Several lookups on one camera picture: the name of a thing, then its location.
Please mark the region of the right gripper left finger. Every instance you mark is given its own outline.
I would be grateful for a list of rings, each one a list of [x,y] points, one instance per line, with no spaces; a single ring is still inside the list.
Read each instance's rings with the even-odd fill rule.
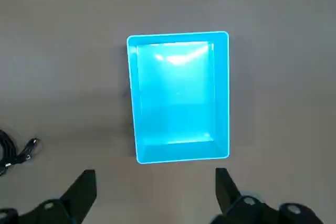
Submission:
[[[82,223],[97,197],[96,172],[86,169],[60,197],[19,215],[14,208],[1,209],[1,223]]]

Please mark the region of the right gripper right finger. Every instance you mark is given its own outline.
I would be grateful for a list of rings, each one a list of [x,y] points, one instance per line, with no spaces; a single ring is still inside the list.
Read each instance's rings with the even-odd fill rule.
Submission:
[[[215,193],[222,213],[211,223],[322,223],[315,212],[305,205],[287,202],[274,209],[256,197],[241,194],[225,168],[215,170]]]

